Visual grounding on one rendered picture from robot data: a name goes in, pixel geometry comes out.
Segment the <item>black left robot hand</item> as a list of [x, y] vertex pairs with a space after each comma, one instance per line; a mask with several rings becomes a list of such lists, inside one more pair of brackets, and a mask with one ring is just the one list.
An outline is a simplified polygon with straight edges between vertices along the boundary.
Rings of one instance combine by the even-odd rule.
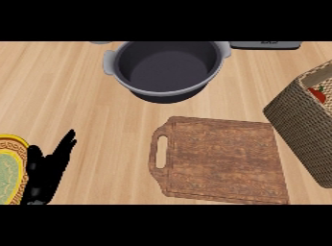
[[69, 130], [50, 155], [42, 155], [36, 145], [28, 146], [22, 205], [45, 205], [51, 201], [75, 144], [75, 131]]

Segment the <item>brown wooden cutting board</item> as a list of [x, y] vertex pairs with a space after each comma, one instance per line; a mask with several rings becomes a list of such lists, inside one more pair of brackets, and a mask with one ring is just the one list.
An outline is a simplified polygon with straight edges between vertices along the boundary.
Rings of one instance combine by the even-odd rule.
[[272, 126], [172, 116], [151, 139], [166, 138], [165, 166], [150, 144], [148, 172], [162, 194], [237, 204], [288, 203]]

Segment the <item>brown wicker basket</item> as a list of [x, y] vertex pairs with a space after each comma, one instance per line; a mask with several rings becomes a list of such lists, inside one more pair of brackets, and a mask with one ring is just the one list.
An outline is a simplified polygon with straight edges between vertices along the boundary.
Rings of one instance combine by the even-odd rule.
[[[319, 86], [324, 103], [308, 91]], [[263, 114], [312, 179], [332, 188], [332, 60], [294, 78]]]

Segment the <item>red bell pepper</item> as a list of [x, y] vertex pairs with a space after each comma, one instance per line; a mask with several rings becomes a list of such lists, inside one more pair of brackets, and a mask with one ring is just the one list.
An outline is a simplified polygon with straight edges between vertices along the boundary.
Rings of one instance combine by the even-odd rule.
[[319, 86], [318, 88], [308, 88], [309, 93], [312, 94], [312, 96], [315, 97], [315, 99], [318, 100], [319, 103], [324, 103], [325, 101], [325, 95], [322, 93], [324, 91], [324, 87]]

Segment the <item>yellow rimmed green plate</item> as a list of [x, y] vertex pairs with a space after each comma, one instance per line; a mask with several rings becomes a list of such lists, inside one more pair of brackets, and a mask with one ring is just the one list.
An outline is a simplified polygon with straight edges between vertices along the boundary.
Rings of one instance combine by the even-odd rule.
[[28, 176], [25, 140], [16, 135], [0, 135], [0, 205], [17, 205]]

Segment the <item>dark grey cooking pot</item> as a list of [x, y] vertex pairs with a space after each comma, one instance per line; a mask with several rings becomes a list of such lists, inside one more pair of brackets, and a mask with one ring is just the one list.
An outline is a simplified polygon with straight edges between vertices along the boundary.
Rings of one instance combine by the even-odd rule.
[[144, 101], [172, 103], [203, 90], [229, 56], [228, 41], [128, 41], [104, 51], [101, 68]]

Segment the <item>dark grey flat appliance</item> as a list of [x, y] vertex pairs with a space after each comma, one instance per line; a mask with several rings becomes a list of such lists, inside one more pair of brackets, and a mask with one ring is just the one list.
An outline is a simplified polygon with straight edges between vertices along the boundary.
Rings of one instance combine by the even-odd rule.
[[234, 49], [290, 50], [300, 47], [300, 41], [231, 41]]

